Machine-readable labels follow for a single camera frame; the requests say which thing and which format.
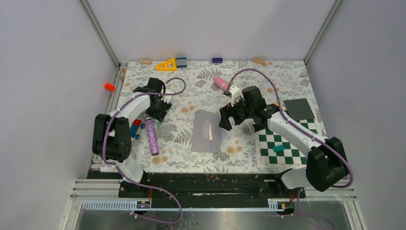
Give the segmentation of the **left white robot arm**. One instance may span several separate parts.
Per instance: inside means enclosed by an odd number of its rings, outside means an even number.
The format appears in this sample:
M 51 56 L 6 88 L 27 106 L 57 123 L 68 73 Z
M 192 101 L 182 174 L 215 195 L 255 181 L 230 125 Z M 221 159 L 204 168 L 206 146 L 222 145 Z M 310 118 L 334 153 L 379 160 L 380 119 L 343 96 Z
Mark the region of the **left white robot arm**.
M 118 109 L 95 117 L 92 152 L 99 155 L 106 165 L 117 169 L 130 191 L 137 197 L 148 192 L 148 183 L 142 180 L 144 170 L 131 157 L 130 128 L 140 115 L 162 122 L 171 108 L 170 97 L 175 93 L 166 84 L 150 78 L 147 85 L 134 89 L 130 99 Z

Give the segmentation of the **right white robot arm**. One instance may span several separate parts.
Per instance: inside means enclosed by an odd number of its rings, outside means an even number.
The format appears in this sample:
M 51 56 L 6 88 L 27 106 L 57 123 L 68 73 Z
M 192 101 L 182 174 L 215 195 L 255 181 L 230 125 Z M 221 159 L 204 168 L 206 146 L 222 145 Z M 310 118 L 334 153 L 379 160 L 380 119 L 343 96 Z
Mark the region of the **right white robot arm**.
M 232 86 L 224 94 L 231 101 L 219 110 L 220 128 L 230 131 L 230 118 L 236 125 L 252 119 L 260 130 L 280 135 L 306 157 L 305 167 L 279 174 L 280 181 L 274 185 L 278 196 L 287 197 L 293 189 L 310 186 L 323 192 L 349 175 L 345 151 L 338 138 L 324 138 L 292 120 L 278 105 L 266 104 L 256 86 L 243 90 Z

